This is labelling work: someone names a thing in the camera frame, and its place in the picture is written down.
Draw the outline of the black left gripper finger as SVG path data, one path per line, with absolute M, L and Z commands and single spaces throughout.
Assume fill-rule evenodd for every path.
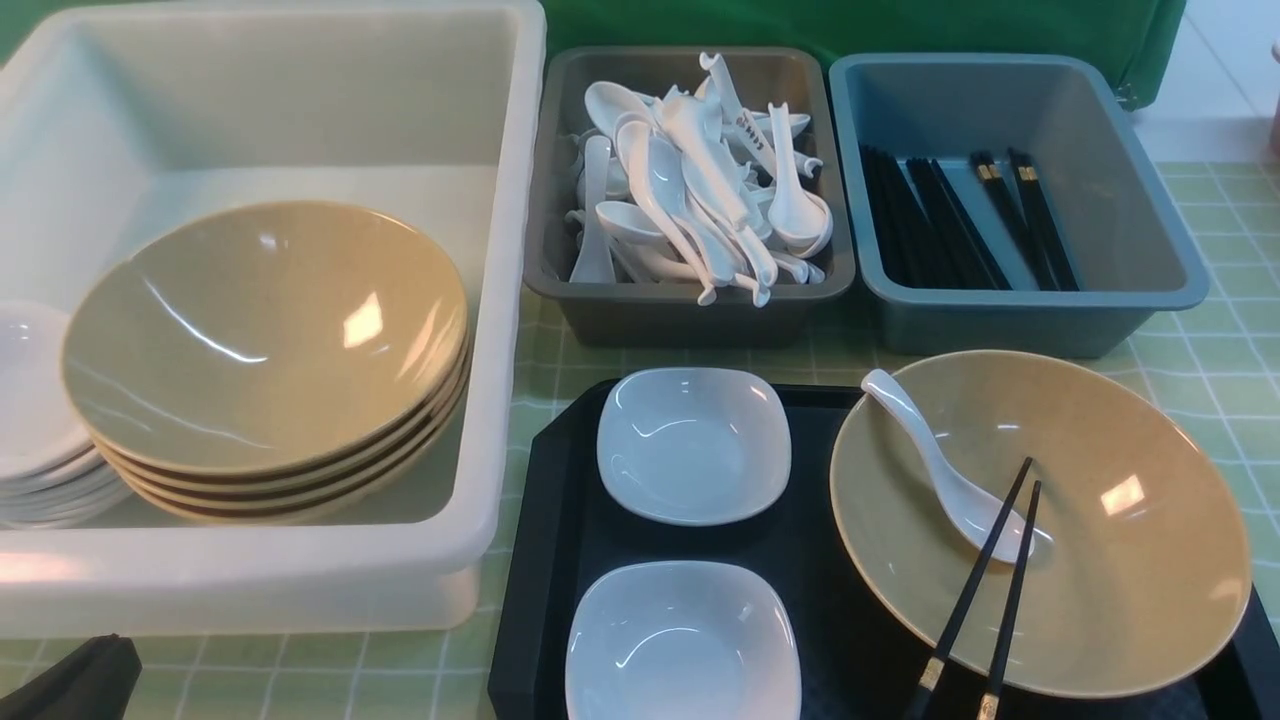
M 1 700 L 3 719 L 123 719 L 142 670 L 134 641 L 87 639 Z

